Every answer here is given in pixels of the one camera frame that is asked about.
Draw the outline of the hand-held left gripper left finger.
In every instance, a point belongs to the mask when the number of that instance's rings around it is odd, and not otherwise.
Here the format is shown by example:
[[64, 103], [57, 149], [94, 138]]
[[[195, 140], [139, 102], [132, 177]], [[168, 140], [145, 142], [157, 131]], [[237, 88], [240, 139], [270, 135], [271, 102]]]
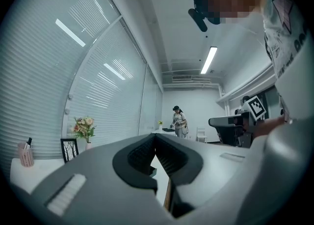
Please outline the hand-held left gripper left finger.
[[32, 211], [50, 225], [169, 225], [150, 177], [153, 134], [87, 150], [32, 192]]

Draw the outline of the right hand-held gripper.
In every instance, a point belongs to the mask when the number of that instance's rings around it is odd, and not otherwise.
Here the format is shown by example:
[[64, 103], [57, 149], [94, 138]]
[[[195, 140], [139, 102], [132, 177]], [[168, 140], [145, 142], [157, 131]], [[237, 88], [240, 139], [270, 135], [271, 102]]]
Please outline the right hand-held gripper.
[[233, 116], [213, 117], [209, 126], [218, 127], [218, 137], [222, 144], [249, 148], [254, 140], [257, 122], [262, 120], [266, 109], [257, 96], [242, 98], [242, 106]]

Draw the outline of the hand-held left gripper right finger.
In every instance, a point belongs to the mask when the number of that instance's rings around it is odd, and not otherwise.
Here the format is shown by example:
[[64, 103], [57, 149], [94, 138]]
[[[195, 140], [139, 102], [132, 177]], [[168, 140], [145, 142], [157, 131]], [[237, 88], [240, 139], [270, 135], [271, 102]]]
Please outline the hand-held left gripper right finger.
[[157, 225], [237, 225], [244, 191], [231, 181], [247, 149], [156, 134], [156, 156], [169, 176], [170, 211]]

